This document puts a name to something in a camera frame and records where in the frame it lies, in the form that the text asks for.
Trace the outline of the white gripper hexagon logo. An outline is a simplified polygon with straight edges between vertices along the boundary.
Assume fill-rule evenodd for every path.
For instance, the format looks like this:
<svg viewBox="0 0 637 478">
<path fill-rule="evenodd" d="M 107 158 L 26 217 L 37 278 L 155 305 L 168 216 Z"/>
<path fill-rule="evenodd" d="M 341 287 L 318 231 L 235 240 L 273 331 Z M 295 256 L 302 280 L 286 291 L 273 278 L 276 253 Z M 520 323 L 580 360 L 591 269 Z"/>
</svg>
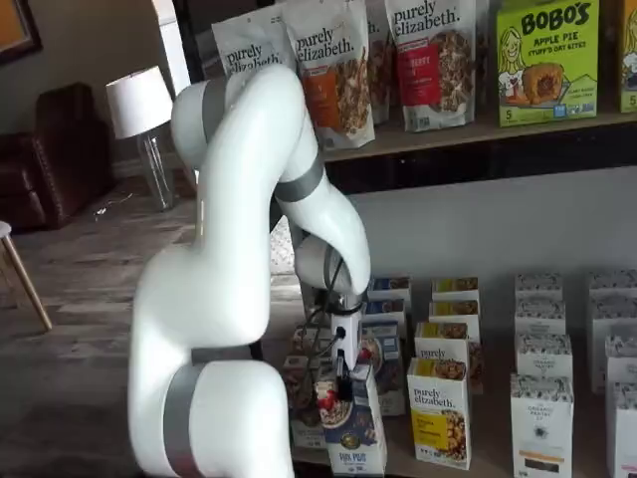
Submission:
<svg viewBox="0 0 637 478">
<path fill-rule="evenodd" d="M 360 349 L 361 307 L 330 313 L 330 329 L 334 339 L 331 358 L 335 368 L 335 388 L 339 399 L 352 399 L 353 368 Z"/>
</svg>

